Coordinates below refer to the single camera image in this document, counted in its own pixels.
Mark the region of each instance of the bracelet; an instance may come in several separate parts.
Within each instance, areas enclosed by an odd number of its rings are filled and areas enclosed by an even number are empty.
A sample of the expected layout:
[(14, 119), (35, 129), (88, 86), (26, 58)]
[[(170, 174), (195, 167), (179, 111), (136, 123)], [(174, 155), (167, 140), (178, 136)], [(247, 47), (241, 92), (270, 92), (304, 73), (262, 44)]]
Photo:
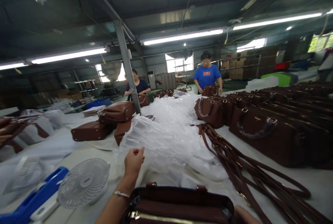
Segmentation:
[(126, 198), (129, 198), (129, 195), (122, 193), (121, 191), (115, 191), (113, 192), (114, 195), (124, 196)]

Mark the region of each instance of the blue container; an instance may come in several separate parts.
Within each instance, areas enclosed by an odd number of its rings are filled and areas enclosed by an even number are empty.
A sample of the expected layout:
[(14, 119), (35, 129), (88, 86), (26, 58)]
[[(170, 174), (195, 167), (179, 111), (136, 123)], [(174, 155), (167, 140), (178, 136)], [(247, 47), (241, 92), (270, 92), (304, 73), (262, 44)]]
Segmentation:
[(112, 102), (111, 102), (110, 98), (102, 98), (102, 99), (98, 99), (96, 101), (86, 104), (86, 107), (87, 107), (87, 109), (90, 109), (90, 108), (96, 107), (96, 106), (102, 106), (102, 105), (109, 106), (111, 104), (112, 104)]

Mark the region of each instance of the dark shirt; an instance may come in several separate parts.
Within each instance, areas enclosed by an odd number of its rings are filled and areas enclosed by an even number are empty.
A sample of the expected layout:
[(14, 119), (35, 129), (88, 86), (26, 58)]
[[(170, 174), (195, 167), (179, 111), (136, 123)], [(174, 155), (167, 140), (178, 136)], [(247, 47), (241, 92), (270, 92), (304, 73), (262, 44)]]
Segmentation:
[[(144, 91), (144, 90), (150, 88), (149, 85), (146, 83), (145, 80), (139, 79), (139, 81), (140, 81), (139, 84), (136, 85), (136, 92), (137, 92), (138, 94), (139, 94), (141, 91)], [(129, 83), (127, 83), (125, 91), (129, 91)]]

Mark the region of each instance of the desk fan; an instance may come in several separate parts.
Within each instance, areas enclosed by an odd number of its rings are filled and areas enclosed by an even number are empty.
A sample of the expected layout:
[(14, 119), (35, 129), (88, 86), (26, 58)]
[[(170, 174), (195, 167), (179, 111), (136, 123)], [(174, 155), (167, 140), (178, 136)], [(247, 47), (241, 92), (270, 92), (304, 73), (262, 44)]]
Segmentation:
[(100, 158), (85, 160), (71, 169), (58, 190), (58, 202), (68, 209), (95, 204), (108, 189), (110, 164)]

